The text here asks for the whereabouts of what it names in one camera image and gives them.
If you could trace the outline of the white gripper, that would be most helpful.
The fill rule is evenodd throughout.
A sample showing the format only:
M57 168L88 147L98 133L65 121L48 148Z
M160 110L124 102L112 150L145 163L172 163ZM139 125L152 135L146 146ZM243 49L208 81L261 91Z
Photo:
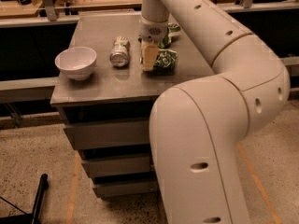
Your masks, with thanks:
M140 37L146 42L159 43L164 39L168 22L149 21L143 16L139 20ZM155 44L147 44L142 47L143 70L151 71L156 62L159 53L159 48Z

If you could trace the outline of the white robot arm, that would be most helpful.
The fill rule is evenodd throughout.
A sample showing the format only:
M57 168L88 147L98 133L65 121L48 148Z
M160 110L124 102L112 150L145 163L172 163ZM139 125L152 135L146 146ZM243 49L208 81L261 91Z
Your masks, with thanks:
M168 224L250 224L235 145L282 110L290 78L250 29L209 0L143 0L143 40L164 37L170 17L213 74L156 100L149 140Z

